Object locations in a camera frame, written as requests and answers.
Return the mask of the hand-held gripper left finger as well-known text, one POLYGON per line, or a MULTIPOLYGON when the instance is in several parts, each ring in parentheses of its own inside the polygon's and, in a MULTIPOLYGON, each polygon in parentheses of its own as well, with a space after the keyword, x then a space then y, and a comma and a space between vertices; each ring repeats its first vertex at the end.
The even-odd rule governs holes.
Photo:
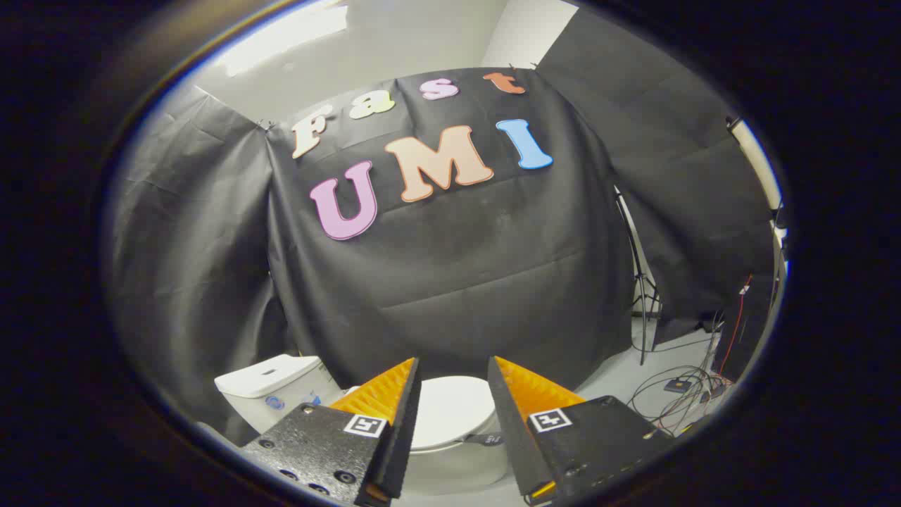
POLYGON ((241 448, 261 472, 332 506, 401 496, 422 387, 412 357, 329 406, 302 403, 241 448))

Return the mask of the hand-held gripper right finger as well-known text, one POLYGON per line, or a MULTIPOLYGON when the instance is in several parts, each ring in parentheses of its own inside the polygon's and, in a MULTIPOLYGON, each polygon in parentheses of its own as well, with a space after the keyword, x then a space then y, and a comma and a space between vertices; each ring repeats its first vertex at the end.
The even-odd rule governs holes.
POLYGON ((586 400, 499 356, 487 363, 487 383, 528 504, 569 503, 618 487, 674 445, 615 396, 586 400))

